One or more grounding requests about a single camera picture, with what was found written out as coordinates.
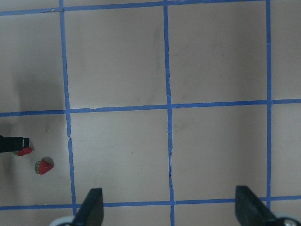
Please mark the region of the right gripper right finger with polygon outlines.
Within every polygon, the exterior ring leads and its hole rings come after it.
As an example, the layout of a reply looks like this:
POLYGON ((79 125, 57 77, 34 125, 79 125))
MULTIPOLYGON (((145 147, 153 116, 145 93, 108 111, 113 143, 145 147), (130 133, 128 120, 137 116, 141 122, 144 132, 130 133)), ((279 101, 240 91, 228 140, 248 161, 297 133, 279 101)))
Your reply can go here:
POLYGON ((236 186, 235 216, 241 226, 281 226, 277 218, 248 186, 236 186))

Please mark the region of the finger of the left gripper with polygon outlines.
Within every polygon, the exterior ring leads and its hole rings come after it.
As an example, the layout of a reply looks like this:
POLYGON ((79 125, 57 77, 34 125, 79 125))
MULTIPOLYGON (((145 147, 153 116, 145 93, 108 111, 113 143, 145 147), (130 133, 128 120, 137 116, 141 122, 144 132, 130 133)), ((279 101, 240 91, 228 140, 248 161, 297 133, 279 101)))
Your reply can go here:
POLYGON ((26 137, 0 136, 0 152, 21 152, 30 150, 30 139, 26 137))

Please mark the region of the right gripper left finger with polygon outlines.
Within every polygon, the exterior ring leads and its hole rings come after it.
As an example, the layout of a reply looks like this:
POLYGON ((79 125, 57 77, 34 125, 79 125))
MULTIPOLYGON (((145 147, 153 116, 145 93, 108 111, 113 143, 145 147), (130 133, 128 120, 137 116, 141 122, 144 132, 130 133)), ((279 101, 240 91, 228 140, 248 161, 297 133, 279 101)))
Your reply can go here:
POLYGON ((73 226, 101 226, 104 219, 103 193, 101 188, 92 188, 75 215, 73 226))

